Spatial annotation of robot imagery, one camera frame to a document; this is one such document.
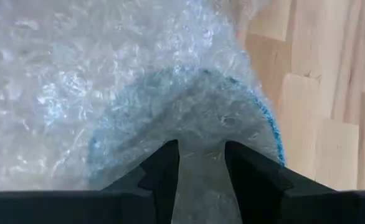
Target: plastic bubble wrap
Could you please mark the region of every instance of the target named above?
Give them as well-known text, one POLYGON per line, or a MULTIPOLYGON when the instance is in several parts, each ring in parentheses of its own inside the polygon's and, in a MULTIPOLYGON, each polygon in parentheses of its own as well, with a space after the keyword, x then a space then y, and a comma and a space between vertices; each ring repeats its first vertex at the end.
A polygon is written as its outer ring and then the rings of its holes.
POLYGON ((173 223, 240 223, 224 141, 281 163, 283 149, 234 26, 214 9, 0 0, 0 190, 102 189, 178 139, 173 223))

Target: clear plastic sheet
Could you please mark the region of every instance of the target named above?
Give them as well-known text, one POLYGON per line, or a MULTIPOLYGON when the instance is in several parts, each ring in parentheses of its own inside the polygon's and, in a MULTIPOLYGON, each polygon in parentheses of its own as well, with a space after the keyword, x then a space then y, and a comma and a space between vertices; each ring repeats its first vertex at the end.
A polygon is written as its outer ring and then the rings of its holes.
POLYGON ((101 189, 178 139, 173 223, 240 223, 223 142, 283 151, 213 4, 0 0, 0 190, 101 189))

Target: wooden floor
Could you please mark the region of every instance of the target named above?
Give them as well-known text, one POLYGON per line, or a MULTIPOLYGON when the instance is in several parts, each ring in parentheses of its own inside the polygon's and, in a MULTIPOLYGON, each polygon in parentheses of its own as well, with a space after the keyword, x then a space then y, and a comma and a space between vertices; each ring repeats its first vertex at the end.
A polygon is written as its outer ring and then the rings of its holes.
POLYGON ((365 189, 365 0, 272 0, 245 33, 287 166, 365 189))

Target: bubble wrap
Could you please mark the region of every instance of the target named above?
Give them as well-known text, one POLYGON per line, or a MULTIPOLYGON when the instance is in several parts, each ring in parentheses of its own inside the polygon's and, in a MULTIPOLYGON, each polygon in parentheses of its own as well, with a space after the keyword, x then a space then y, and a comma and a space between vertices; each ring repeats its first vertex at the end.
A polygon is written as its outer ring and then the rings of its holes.
POLYGON ((283 149, 214 3, 0 0, 0 190, 102 189, 178 139, 173 223, 240 223, 225 140, 283 149))

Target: black plastic part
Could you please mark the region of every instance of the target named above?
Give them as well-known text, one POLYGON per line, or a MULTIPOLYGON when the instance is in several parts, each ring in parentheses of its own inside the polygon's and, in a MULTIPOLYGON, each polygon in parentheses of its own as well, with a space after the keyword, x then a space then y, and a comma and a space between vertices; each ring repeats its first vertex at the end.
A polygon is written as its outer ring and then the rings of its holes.
POLYGON ((0 223, 171 223, 178 142, 170 141, 101 191, 0 192, 0 223))
POLYGON ((225 162, 247 223, 365 223, 365 192, 337 192, 237 142, 225 162))

